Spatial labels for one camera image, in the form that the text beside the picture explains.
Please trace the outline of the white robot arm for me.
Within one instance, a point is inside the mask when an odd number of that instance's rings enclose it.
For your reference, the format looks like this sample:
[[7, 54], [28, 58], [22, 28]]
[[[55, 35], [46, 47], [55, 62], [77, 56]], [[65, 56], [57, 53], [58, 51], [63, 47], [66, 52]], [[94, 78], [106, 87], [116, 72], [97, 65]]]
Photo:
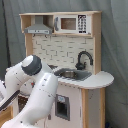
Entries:
[[1, 128], [37, 128], [35, 123], [49, 115], [56, 96], [58, 78], [36, 55], [30, 55], [8, 69], [5, 75], [6, 93], [0, 102], [0, 111], [14, 100], [20, 87], [28, 80], [33, 80], [35, 85], [25, 107]]

